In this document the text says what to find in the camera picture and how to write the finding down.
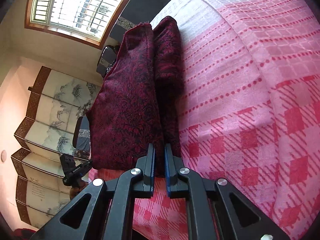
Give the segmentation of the person's left hand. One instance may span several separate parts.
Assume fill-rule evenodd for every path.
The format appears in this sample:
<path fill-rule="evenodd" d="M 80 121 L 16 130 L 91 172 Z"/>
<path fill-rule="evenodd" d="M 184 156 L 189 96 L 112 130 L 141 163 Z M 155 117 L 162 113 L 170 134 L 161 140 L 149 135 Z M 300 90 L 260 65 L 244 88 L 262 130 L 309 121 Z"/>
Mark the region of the person's left hand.
<path fill-rule="evenodd" d="M 73 200 L 82 190 L 86 188 L 87 184 L 84 184 L 81 187 L 72 187 L 69 192 L 70 200 Z"/>

